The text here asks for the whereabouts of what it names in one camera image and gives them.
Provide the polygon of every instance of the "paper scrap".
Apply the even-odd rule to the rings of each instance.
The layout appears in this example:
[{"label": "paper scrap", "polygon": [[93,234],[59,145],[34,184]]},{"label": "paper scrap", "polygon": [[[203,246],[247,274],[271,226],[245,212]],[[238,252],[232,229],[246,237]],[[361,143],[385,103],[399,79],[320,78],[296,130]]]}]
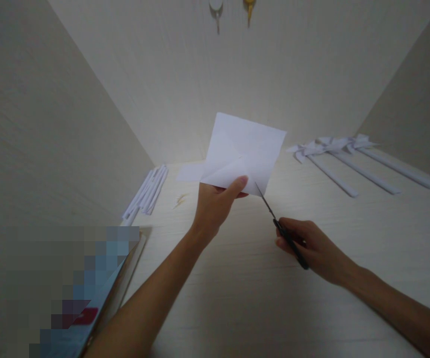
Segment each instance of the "paper scrap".
[{"label": "paper scrap", "polygon": [[185,164],[178,171],[176,181],[200,181],[204,163]]},{"label": "paper scrap", "polygon": [[217,113],[203,168],[202,183],[227,188],[247,175],[243,192],[260,196],[279,156],[285,131],[224,113]]}]

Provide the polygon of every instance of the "paper stick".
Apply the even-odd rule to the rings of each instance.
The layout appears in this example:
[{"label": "paper stick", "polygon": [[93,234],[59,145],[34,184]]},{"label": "paper stick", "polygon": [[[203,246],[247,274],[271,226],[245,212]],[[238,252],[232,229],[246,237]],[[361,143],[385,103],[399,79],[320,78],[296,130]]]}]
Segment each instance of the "paper stick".
[{"label": "paper stick", "polygon": [[361,174],[362,176],[366,177],[367,179],[369,179],[371,182],[377,184],[378,186],[380,186],[382,189],[384,189],[385,191],[388,191],[389,193],[391,193],[392,195],[395,194],[399,194],[401,193],[400,190],[398,190],[397,188],[391,186],[390,184],[386,183],[385,181],[383,181],[381,178],[376,177],[375,175],[365,171],[364,169],[361,169],[360,167],[358,167],[356,164],[354,164],[353,162],[351,162],[349,159],[344,158],[343,156],[339,155],[338,153],[335,152],[328,152],[329,154],[335,156],[337,159],[339,159],[341,162],[343,162],[344,164],[346,164],[347,166],[351,167],[352,169],[354,169],[356,172],[358,172],[359,174]]},{"label": "paper stick", "polygon": [[146,214],[147,210],[149,209],[149,205],[152,202],[155,192],[157,191],[157,187],[159,186],[160,180],[162,179],[166,169],[167,168],[165,166],[161,167],[157,177],[154,180],[154,183],[152,184],[152,187],[150,188],[150,191],[147,193],[147,198],[144,199],[143,205],[140,205],[144,214]]},{"label": "paper stick", "polygon": [[157,191],[155,192],[155,196],[154,196],[154,198],[152,199],[152,203],[150,204],[149,211],[147,212],[147,214],[148,214],[148,215],[151,215],[151,214],[152,214],[152,211],[154,211],[155,203],[157,202],[157,199],[158,199],[158,197],[159,197],[160,191],[162,190],[162,186],[164,185],[164,183],[165,183],[165,179],[167,179],[167,175],[168,175],[168,174],[169,174],[169,170],[168,170],[168,168],[167,168],[167,170],[166,170],[166,171],[165,171],[165,173],[164,173],[164,176],[162,177],[162,180],[161,180],[161,182],[160,182],[160,185],[159,185],[159,187],[157,188]]},{"label": "paper stick", "polygon": [[142,191],[142,193],[140,194],[138,200],[135,202],[134,206],[140,207],[140,203],[144,200],[145,195],[147,194],[147,192],[150,190],[150,187],[152,185],[152,182],[155,178],[155,176],[158,173],[159,168],[155,168],[153,169],[152,172],[152,177],[149,179],[149,181],[147,182],[147,185],[145,186],[144,190]]},{"label": "paper stick", "polygon": [[430,189],[430,179],[428,178],[423,178],[418,174],[415,174],[403,167],[398,166],[395,163],[392,163],[390,161],[388,161],[387,159],[371,152],[370,150],[367,150],[365,148],[357,148],[357,150],[365,155],[367,155],[368,157],[371,157],[373,160],[376,160],[380,163],[382,163],[383,165],[389,167],[390,169],[395,170],[396,172],[402,174],[403,176],[419,183],[420,185],[426,187],[427,189]]},{"label": "paper stick", "polygon": [[122,219],[127,219],[130,216],[130,212],[131,209],[133,208],[133,206],[135,205],[136,201],[139,199],[140,194],[143,192],[143,190],[145,189],[145,186],[147,185],[147,183],[149,182],[152,173],[153,173],[153,169],[149,171],[149,173],[147,174],[147,176],[145,177],[144,182],[142,183],[142,186],[139,188],[139,190],[137,191],[137,194],[135,194],[134,198],[132,199],[132,201],[130,202],[129,206],[127,207],[127,209],[124,212],[124,215],[122,215]]},{"label": "paper stick", "polygon": [[335,182],[337,185],[339,185],[341,187],[342,190],[344,190],[347,195],[351,196],[351,197],[357,197],[359,195],[359,193],[357,191],[355,191],[354,189],[352,189],[349,185],[347,185],[344,181],[342,181],[341,179],[339,179],[337,177],[337,175],[335,175],[333,172],[331,172],[328,168],[326,168],[326,166],[324,165],[324,163],[322,163],[318,158],[316,158],[313,155],[308,155],[307,156],[311,162],[313,162],[319,169],[321,169],[324,174],[326,174],[329,178],[332,179],[333,182]]},{"label": "paper stick", "polygon": [[154,184],[155,190],[153,192],[153,195],[151,196],[151,199],[149,201],[147,201],[146,206],[144,206],[144,208],[143,208],[143,213],[144,214],[148,214],[148,212],[149,212],[150,207],[152,206],[152,204],[155,205],[155,200],[157,200],[157,198],[156,198],[157,192],[160,192],[159,188],[161,187],[161,182],[164,179],[164,177],[166,178],[167,172],[168,172],[168,168],[165,167],[163,169],[163,171],[161,172],[161,176],[157,179],[157,182]]},{"label": "paper stick", "polygon": [[127,219],[124,219],[120,226],[132,226],[132,223],[134,222],[135,216],[137,215],[138,212],[139,212],[139,208],[138,207],[134,208],[134,210],[130,213],[130,216]]},{"label": "paper stick", "polygon": [[157,181],[157,179],[161,176],[162,174],[162,170],[163,170],[163,166],[157,168],[156,173],[153,175],[152,180],[150,181],[148,187],[147,187],[147,191],[145,192],[145,194],[139,198],[139,201],[137,203],[137,206],[140,208],[145,207],[145,205],[147,204],[147,201],[149,201],[149,197],[151,195],[152,191],[155,191],[154,189],[154,185],[155,182]]}]

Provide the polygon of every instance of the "scissor blade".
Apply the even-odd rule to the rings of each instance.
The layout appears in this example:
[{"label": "scissor blade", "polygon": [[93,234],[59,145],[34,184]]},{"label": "scissor blade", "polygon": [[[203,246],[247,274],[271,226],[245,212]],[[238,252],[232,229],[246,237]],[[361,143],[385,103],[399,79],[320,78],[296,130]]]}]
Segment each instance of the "scissor blade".
[{"label": "scissor blade", "polygon": [[264,203],[266,204],[266,206],[268,207],[268,210],[269,210],[269,212],[271,213],[271,215],[273,216],[273,218],[274,219],[276,219],[276,216],[273,214],[273,211],[271,210],[271,208],[269,207],[269,205],[268,205],[268,202],[266,201],[266,199],[264,198],[264,196],[263,196],[263,193],[261,192],[261,190],[259,189],[259,187],[258,187],[258,184],[256,184],[256,181],[255,181],[255,185],[256,185],[256,188],[258,189],[258,191],[259,191],[259,194],[261,195],[261,199],[263,199],[263,201],[264,201]]}]

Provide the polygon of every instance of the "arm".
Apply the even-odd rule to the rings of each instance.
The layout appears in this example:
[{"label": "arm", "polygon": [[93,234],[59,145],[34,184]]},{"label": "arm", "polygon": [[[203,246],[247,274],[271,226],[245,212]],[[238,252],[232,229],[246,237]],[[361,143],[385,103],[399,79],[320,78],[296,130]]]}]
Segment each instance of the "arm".
[{"label": "arm", "polygon": [[[386,284],[371,271],[356,265],[311,221],[281,218],[283,227],[301,236],[297,245],[311,269],[342,286],[384,317],[422,353],[430,357],[430,309]],[[294,254],[283,238],[276,244]]]},{"label": "arm", "polygon": [[90,345],[85,358],[146,357],[178,293],[203,249],[218,233],[233,201],[248,181],[226,190],[200,184],[193,225],[155,272],[115,314]]}]

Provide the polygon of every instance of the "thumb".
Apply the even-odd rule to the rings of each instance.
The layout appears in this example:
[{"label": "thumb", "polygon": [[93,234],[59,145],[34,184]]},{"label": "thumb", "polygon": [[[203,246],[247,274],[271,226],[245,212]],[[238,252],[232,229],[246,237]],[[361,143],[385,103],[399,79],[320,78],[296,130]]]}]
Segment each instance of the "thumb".
[{"label": "thumb", "polygon": [[248,182],[248,176],[242,176],[235,179],[234,182],[225,190],[224,195],[235,200],[239,193],[245,188]]}]

